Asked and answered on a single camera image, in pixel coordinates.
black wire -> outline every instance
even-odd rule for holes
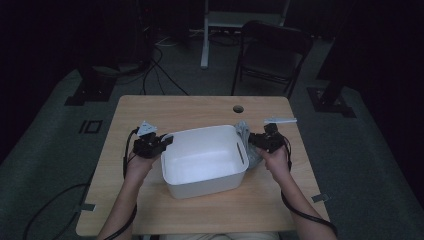
[[[189,94],[183,89],[181,88],[169,75],[168,73],[155,61],[153,60],[153,63],[159,67],[159,69],[168,77],[169,81],[171,81],[178,89],[180,89],[185,95],[189,96]]]
[[[136,54],[136,51],[137,51],[137,48],[138,48],[138,42],[139,42],[139,39],[138,39],[139,31],[138,31],[137,25],[140,24],[140,26],[143,26],[143,21],[141,19],[142,12],[141,12],[140,1],[136,0],[135,6],[134,6],[134,2],[131,2],[131,5],[132,5],[131,9],[135,9],[134,11],[131,11],[133,22],[134,22],[134,34],[135,34],[134,47],[133,47],[133,51],[132,51],[132,54],[131,54],[131,57],[130,57],[130,59],[133,59],[135,54]],[[103,16],[103,21],[106,22],[106,18],[104,16],[104,14],[102,14],[102,16]],[[138,76],[138,75],[142,75],[146,70],[146,68],[143,66],[143,63],[144,62],[142,62],[142,61],[139,62],[138,68],[131,69],[131,70],[128,70],[126,72],[117,72],[117,73],[112,73],[112,74],[98,72],[98,74],[101,75],[101,76],[105,76],[105,77],[115,77],[115,78],[124,77],[124,76]],[[129,84],[129,83],[135,82],[136,80],[138,80],[138,78],[135,78],[135,79],[128,81],[128,82],[125,82],[125,83],[119,83],[117,85]]]
[[[313,222],[316,222],[316,223],[320,223],[320,224],[324,224],[324,225],[326,225],[327,227],[331,228],[331,229],[333,230],[334,234],[337,236],[337,228],[336,228],[336,226],[334,226],[334,224],[332,224],[331,222],[326,221],[326,220],[324,220],[324,219],[322,219],[322,218],[317,218],[317,217],[314,217],[314,216],[308,215],[308,214],[306,214],[306,213],[303,213],[303,212],[301,212],[301,211],[299,211],[299,210],[295,209],[295,208],[294,208],[292,205],[290,205],[290,203],[287,201],[286,197],[285,197],[285,196],[284,196],[284,194],[283,194],[283,191],[281,191],[281,199],[283,200],[284,205],[286,205],[286,207],[287,207],[290,211],[292,211],[292,212],[294,212],[295,214],[297,214],[297,215],[299,215],[299,216],[301,216],[301,217],[303,217],[303,218],[305,218],[305,219],[308,219],[308,220],[310,220],[310,221],[313,221]]]
[[[288,155],[288,156],[287,156],[287,158],[288,158],[287,164],[288,164],[288,166],[289,166],[289,170],[291,170],[291,167],[292,167],[292,161],[291,161],[291,144],[290,144],[289,140],[288,140],[286,137],[284,137],[284,140],[285,140],[285,141],[284,141],[284,142],[285,142],[284,147],[286,148],[286,150],[287,150],[287,155]],[[297,210],[296,208],[294,208],[294,207],[293,207],[293,206],[289,203],[289,201],[287,200],[286,196],[284,196],[283,191],[281,191],[281,199],[283,200],[284,205],[286,205],[286,207],[287,207],[290,211],[292,211],[293,213],[295,213],[295,214],[297,214],[297,215],[299,215],[299,216],[301,216],[301,217],[303,217],[303,218],[305,218],[305,219],[308,219],[308,220],[310,220],[310,221],[317,222],[317,223],[320,223],[320,224],[324,224],[324,225],[326,225],[326,226],[330,227],[330,228],[333,230],[334,234],[337,236],[337,228],[336,228],[336,226],[334,226],[334,224],[332,224],[331,222],[326,221],[326,220],[324,220],[324,219],[322,219],[322,218],[317,218],[317,217],[314,217],[314,216],[308,215],[308,214],[306,214],[306,213],[303,213],[303,212],[301,212],[301,211]]]
[[[137,204],[134,206],[134,210],[132,211],[131,217],[130,217],[130,219],[128,219],[127,223],[125,223],[125,225],[121,229],[116,231],[114,234],[105,238],[105,240],[115,239],[116,237],[121,235],[123,232],[125,232],[125,230],[127,230],[127,228],[129,228],[131,226],[132,222],[134,221],[135,215],[137,215]]]
[[[156,73],[156,80],[158,81],[160,91],[162,92],[162,95],[165,95],[165,92],[163,91],[162,84],[160,83],[158,71],[156,70],[156,68],[154,70],[155,70],[155,73]]]
[[[160,50],[158,47],[156,47],[155,46],[155,49],[160,53],[160,58],[159,58],[159,60],[160,59],[162,59],[162,56],[163,56],[163,53],[162,53],[162,50]],[[147,76],[148,76],[148,74],[150,73],[150,71],[152,71],[152,69],[154,68],[154,67],[158,67],[165,75],[166,75],[166,77],[169,79],[169,81],[171,81],[178,89],[180,89],[185,95],[187,95],[187,96],[189,96],[189,94],[183,89],[183,88],[181,88],[172,78],[171,78],[171,76],[169,76],[169,74],[159,65],[159,61],[155,61],[153,58],[151,59],[151,61],[154,63],[153,65],[152,65],[152,67],[146,72],[146,74],[144,75],[144,78],[143,78],[143,86],[142,86],[142,88],[141,88],[141,90],[140,90],[140,95],[141,95],[141,93],[143,92],[143,94],[144,95],[147,95],[147,92],[146,92],[146,79],[147,79]],[[161,88],[161,90],[162,90],[162,93],[165,95],[165,93],[164,93],[164,91],[163,91],[163,89],[162,89],[162,85],[160,85],[160,88]]]
[[[62,196],[63,194],[65,194],[66,192],[75,189],[75,188],[79,188],[79,187],[85,187],[84,190],[84,194],[81,197],[81,200],[79,202],[80,205],[82,205],[82,203],[84,202],[85,199],[85,195],[87,194],[87,190],[88,190],[88,186],[90,186],[89,183],[82,183],[82,184],[77,184],[74,186],[71,186],[65,190],[63,190],[62,192],[58,193],[56,196],[54,196],[52,199],[50,199],[50,201],[48,201],[42,208],[40,208],[37,213],[31,218],[31,220],[28,222],[28,224],[25,227],[24,230],[24,236],[23,239],[26,240],[28,237],[28,233],[29,230],[31,228],[31,225],[34,223],[34,221],[37,219],[37,217],[52,203],[54,202],[57,198],[59,198],[60,196]],[[78,215],[78,213],[74,213],[74,215],[72,216],[72,218],[70,219],[70,221],[68,222],[68,224],[58,233],[55,235],[54,238],[52,239],[58,239],[65,231],[66,229],[68,229],[68,227],[71,225],[71,223],[75,220],[76,216]]]
[[[125,145],[125,156],[123,157],[123,174],[124,174],[124,179],[125,179],[125,176],[126,176],[126,173],[127,173],[128,163],[131,162],[131,160],[133,160],[135,156],[137,156],[137,154],[134,154],[134,156],[132,156],[130,159],[128,159],[128,149],[129,149],[129,145],[130,145],[130,141],[131,141],[132,135],[136,134],[139,129],[140,128],[137,127],[136,129],[132,130],[130,132],[130,134],[128,135],[128,138],[127,138],[127,143]],[[123,232],[125,232],[125,230],[127,230],[127,228],[129,228],[131,226],[131,224],[134,221],[134,218],[135,218],[136,215],[137,215],[137,204],[135,204],[134,209],[133,209],[133,211],[131,213],[131,216],[128,219],[128,221],[125,223],[125,225],[122,226],[118,231],[116,231],[115,233],[113,233],[109,237],[105,238],[105,240],[115,239],[116,237],[118,237],[119,235],[121,235]]]

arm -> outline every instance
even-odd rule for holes
[[[130,154],[129,159],[134,157],[129,163],[127,174],[122,184],[121,190],[112,210],[107,218],[97,239],[105,239],[118,231],[130,219],[133,209],[137,203],[137,197],[143,181],[152,169],[154,161],[159,157],[144,159]],[[132,225],[115,239],[131,239]]]
[[[290,174],[287,166],[287,151],[284,147],[279,148],[272,154],[258,148],[259,154],[265,160],[266,168],[271,172],[274,180],[280,185],[281,191],[287,201],[297,210],[308,215],[321,218],[315,211],[303,193],[300,191],[296,182]],[[305,219],[295,213],[291,213],[293,222],[296,225],[300,239],[337,239],[331,228]]]

chair leg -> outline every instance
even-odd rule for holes
[[[290,99],[290,97],[291,97],[291,95],[293,93],[293,90],[294,90],[294,86],[296,85],[296,81],[297,81],[297,77],[295,77],[294,79],[292,79],[289,82],[289,85],[288,85],[288,87],[289,87],[289,93],[287,94],[287,99]]]
[[[239,63],[239,61],[237,61],[236,71],[234,72],[234,79],[233,79],[233,84],[232,84],[232,87],[231,87],[231,96],[234,96],[234,91],[235,91],[235,88],[236,88],[236,82],[237,82],[237,76],[238,76],[238,73],[239,73],[239,69],[240,69],[240,63]]]

dark background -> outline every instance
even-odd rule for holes
[[[257,11],[259,6],[267,11],[281,4],[210,2],[211,9],[224,11]],[[0,103],[5,129],[1,162],[57,82],[82,58],[99,65],[140,60],[128,54],[132,52],[128,47],[133,48],[140,37],[134,32],[138,23],[161,27],[181,41],[187,41],[189,28],[202,28],[203,1],[141,0],[143,19],[138,23],[134,4],[122,0],[1,0]],[[318,78],[361,93],[421,203],[423,7],[417,0],[296,0],[286,20],[287,26],[328,40],[336,38]],[[143,51],[143,45],[136,47]]]

white container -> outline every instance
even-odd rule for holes
[[[240,186],[249,160],[234,126],[214,126],[167,134],[173,143],[162,153],[162,173],[177,199]]]

